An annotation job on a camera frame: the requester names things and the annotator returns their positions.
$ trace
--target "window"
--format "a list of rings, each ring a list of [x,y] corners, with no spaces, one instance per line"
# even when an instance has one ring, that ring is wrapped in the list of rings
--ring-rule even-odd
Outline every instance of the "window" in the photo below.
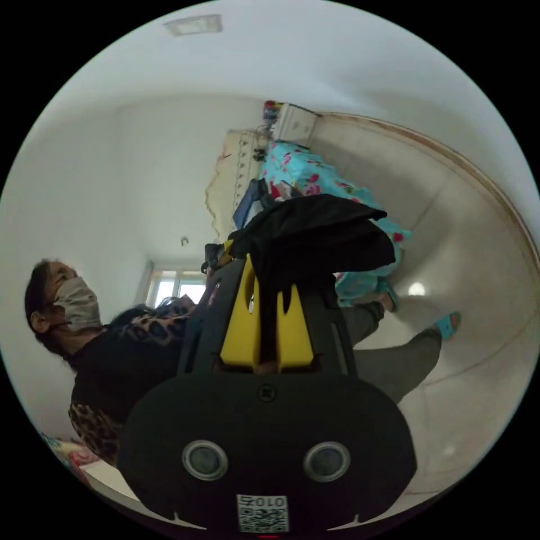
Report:
[[[148,284],[146,305],[156,308],[165,298],[184,294],[198,304],[206,288],[204,283],[200,271],[155,270]]]

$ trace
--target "leopard print top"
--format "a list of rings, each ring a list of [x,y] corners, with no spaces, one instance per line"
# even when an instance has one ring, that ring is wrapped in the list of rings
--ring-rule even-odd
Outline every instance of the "leopard print top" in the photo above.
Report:
[[[194,306],[188,296],[183,296],[159,309],[156,316],[135,317],[118,331],[136,341],[169,347],[183,338],[186,319]],[[116,467],[123,425],[84,403],[72,403],[67,414],[81,441],[100,459]]]

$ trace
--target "ear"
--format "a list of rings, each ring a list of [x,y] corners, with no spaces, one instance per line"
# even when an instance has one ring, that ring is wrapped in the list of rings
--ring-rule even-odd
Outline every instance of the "ear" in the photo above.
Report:
[[[32,324],[32,328],[38,333],[38,334],[44,334],[49,329],[51,323],[41,313],[38,311],[34,311],[30,317],[30,323]]]

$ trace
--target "gray pants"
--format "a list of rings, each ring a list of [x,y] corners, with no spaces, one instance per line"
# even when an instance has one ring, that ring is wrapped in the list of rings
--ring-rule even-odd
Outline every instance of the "gray pants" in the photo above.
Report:
[[[380,302],[357,304],[342,311],[353,346],[373,334],[384,317],[384,308]],[[399,403],[437,365],[441,342],[439,331],[429,328],[404,345],[388,349],[355,350],[358,377]]]

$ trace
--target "white tile floor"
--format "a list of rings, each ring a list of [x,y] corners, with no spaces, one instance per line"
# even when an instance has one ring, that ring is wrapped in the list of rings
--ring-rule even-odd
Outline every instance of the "white tile floor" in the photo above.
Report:
[[[437,143],[425,146],[362,119],[324,116],[311,149],[413,230],[390,278],[399,313],[387,315],[358,348],[403,344],[453,310],[463,317],[437,367],[400,404],[418,472],[382,519],[463,478],[507,426],[538,357],[540,271],[527,237],[486,189],[489,183],[482,185],[481,174],[448,149],[439,153]]]

